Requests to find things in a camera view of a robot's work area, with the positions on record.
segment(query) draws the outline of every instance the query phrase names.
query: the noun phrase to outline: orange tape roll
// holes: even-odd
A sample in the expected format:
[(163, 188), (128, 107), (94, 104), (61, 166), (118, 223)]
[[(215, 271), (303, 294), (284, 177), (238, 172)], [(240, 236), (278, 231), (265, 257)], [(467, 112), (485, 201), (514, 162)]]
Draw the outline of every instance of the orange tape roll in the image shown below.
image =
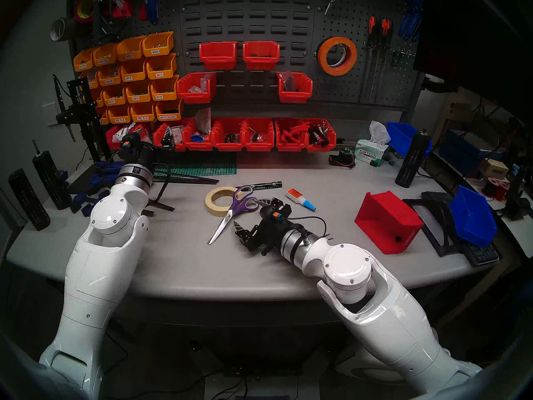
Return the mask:
[[(327, 61), (327, 55), (330, 49), (336, 45), (341, 45), (345, 55), (337, 64), (330, 66)], [(342, 76), (349, 72), (357, 60), (357, 49), (353, 42), (345, 37), (332, 37), (323, 41), (317, 51), (318, 64), (327, 74), (331, 76)]]

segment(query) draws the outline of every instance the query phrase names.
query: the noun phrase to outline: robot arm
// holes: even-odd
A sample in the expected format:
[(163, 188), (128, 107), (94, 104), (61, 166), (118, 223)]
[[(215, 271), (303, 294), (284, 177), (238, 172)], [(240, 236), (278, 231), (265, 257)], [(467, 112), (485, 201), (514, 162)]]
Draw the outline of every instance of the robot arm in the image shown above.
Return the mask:
[[(290, 212), (290, 205), (274, 198), (261, 209), (259, 226), (236, 233), (248, 249), (266, 243), (267, 252), (277, 248), (305, 275), (320, 277), (317, 288), (326, 303), (374, 357), (421, 394), (459, 385), (481, 370), (450, 357), (419, 303), (372, 254), (352, 244), (330, 246), (325, 237), (288, 221)], [(370, 279), (374, 296), (358, 312), (349, 311), (343, 304), (360, 301)]]

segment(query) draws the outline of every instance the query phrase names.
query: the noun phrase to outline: glue bottle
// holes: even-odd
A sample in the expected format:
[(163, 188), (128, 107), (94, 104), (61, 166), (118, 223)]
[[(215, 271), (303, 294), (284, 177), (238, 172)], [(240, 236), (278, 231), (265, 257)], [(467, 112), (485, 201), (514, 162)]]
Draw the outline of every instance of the glue bottle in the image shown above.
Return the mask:
[(298, 192), (296, 189), (289, 189), (285, 192), (285, 195), (293, 202), (299, 203), (300, 205), (305, 206), (307, 209), (314, 211), (316, 208), (311, 202), (303, 197), (303, 195)]

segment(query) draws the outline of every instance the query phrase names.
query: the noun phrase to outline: cardboard box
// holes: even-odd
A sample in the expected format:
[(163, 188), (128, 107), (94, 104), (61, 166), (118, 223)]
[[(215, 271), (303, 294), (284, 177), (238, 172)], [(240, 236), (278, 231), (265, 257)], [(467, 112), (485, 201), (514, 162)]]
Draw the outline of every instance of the cardboard box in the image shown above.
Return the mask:
[(509, 169), (502, 162), (494, 159), (484, 159), (479, 166), (479, 170), (486, 178), (503, 180), (507, 176)]
[(366, 163), (372, 163), (378, 167), (383, 160), (383, 154), (388, 149), (389, 145), (380, 145), (379, 143), (371, 142), (370, 140), (361, 139), (357, 142), (354, 149), (354, 156), (356, 159)]

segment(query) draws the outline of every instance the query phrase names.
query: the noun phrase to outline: tissue box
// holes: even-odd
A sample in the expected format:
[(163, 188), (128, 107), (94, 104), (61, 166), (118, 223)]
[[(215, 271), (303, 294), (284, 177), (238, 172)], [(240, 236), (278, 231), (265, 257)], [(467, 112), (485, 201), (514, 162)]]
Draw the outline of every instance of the tissue box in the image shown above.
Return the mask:
[(388, 147), (389, 145), (380, 145), (379, 143), (374, 143), (370, 140), (361, 139), (357, 142), (357, 146), (354, 149), (354, 156), (360, 161), (378, 167), (381, 165), (383, 154)]

